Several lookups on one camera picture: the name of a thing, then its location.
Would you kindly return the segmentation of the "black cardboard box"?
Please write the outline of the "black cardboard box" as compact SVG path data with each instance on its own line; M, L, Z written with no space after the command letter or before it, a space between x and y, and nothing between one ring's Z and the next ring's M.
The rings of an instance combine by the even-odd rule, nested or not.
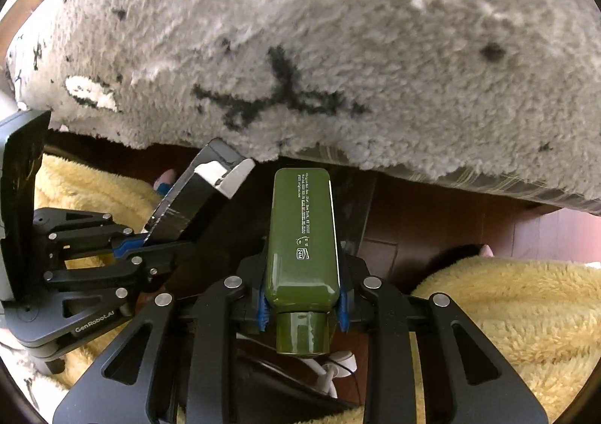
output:
M145 227L143 243L182 241L206 230L255 165L222 139L211 140L160 200Z

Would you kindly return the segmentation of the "green bottle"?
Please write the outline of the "green bottle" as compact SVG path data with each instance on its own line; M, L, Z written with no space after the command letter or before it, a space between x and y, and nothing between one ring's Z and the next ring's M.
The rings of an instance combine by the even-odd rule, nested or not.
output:
M316 167L274 178L264 293L276 351L312 358L329 352L329 319L340 296L331 180Z

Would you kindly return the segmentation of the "grey patterned fleece bedspread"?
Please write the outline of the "grey patterned fleece bedspread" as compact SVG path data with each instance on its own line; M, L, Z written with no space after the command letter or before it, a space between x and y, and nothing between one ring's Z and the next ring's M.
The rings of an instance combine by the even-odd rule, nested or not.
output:
M44 0L1 69L54 125L134 148L218 136L600 210L595 0Z

